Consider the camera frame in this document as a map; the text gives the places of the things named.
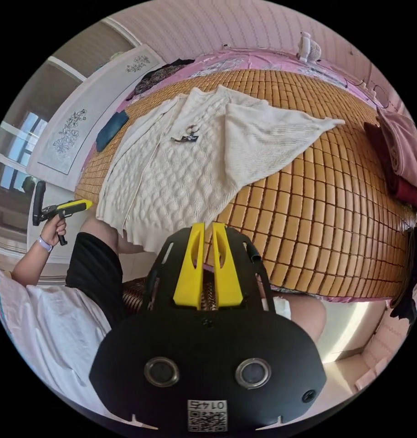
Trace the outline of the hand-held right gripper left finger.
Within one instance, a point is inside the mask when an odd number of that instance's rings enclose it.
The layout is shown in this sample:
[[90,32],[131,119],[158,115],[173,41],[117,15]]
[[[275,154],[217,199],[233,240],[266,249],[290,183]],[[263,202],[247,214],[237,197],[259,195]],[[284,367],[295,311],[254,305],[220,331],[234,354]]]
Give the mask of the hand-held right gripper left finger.
[[201,308],[204,240],[205,224],[193,224],[185,245],[184,258],[173,295],[173,301],[177,306]]

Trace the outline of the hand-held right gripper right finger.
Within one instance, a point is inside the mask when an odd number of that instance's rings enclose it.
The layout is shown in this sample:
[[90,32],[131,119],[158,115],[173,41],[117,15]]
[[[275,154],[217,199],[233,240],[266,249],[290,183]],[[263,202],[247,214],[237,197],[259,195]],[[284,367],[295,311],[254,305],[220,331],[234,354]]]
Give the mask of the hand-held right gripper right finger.
[[212,224],[214,285],[218,309],[238,307],[243,295],[225,224]]

